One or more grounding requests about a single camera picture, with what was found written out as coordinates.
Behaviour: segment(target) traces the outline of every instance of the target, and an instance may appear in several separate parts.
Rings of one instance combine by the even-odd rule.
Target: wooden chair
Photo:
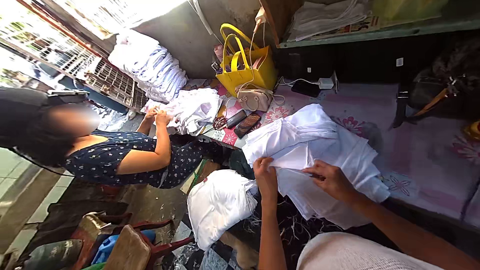
[[[132,213],[107,216],[95,212],[84,215],[71,236],[71,239],[83,242],[77,262],[71,269],[80,270],[90,266],[102,242],[113,234],[119,234],[131,216]]]
[[[152,270],[158,258],[194,241],[193,237],[189,237],[170,244],[153,245],[140,233],[141,230],[161,228],[168,224],[173,224],[173,221],[142,222],[136,226],[125,225],[104,270]]]

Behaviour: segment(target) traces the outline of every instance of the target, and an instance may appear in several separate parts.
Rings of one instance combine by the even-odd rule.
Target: beige handbag
[[[285,97],[281,95],[274,95],[273,91],[261,88],[251,83],[247,83],[243,89],[242,86],[237,86],[235,92],[237,92],[237,98],[242,108],[251,111],[268,111],[270,103],[274,101],[277,105],[283,105],[285,103]]]

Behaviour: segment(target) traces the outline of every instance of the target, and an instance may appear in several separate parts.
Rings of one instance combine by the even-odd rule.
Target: black smartphone
[[[230,117],[227,120],[227,128],[232,128],[236,126],[238,123],[240,123],[240,121],[245,119],[245,117],[247,117],[247,114],[244,110],[237,112],[234,116]]]
[[[318,94],[320,94],[321,89],[318,87],[318,85],[307,83],[303,80],[298,80],[292,86],[292,91],[312,98],[316,98],[318,97]]]
[[[252,112],[245,120],[243,120],[233,132],[241,139],[247,132],[260,121],[262,117],[256,112]]]

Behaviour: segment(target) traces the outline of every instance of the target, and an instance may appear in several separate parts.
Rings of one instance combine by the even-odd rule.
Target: stack of white shirts
[[[198,247],[207,250],[226,230],[251,216],[257,190],[255,180],[234,170],[214,171],[194,186],[187,206]]]
[[[311,104],[252,131],[242,150],[250,166],[259,157],[275,159],[271,165],[276,167],[278,191],[288,195],[305,219],[324,217],[347,229],[369,220],[333,199],[301,170],[323,160],[340,167],[358,191],[382,202],[390,193],[377,178],[380,172],[372,163],[377,152],[367,142],[333,122],[322,106]]]
[[[158,106],[160,110],[166,110],[173,116],[167,127],[175,128],[181,135],[197,136],[207,123],[213,123],[221,105],[222,99],[215,89],[200,88],[180,90],[178,97],[169,104],[149,100],[145,107]]]
[[[287,41],[300,41],[317,34],[364,20],[366,0],[345,0],[330,5],[305,2],[293,15]]]
[[[108,60],[138,82],[147,97],[162,102],[174,100],[187,83],[179,61],[155,39],[128,29],[117,35]]]

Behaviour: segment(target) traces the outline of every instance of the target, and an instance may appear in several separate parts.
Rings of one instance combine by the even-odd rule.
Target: hand
[[[259,158],[253,163],[253,171],[257,181],[258,189],[262,194],[262,204],[267,207],[273,207],[276,210],[278,182],[276,180],[276,171],[270,166],[273,158]]]
[[[337,166],[315,160],[313,167],[305,168],[302,172],[313,174],[313,182],[317,186],[321,187],[328,195],[347,204],[361,195],[343,174],[342,169]]]
[[[167,115],[167,111],[158,110],[156,112],[155,123],[157,125],[167,125],[170,122],[170,120],[172,120],[172,116]]]
[[[145,115],[145,119],[153,121],[155,119],[157,111],[158,111],[158,106],[155,106],[155,107],[149,109],[147,114]]]

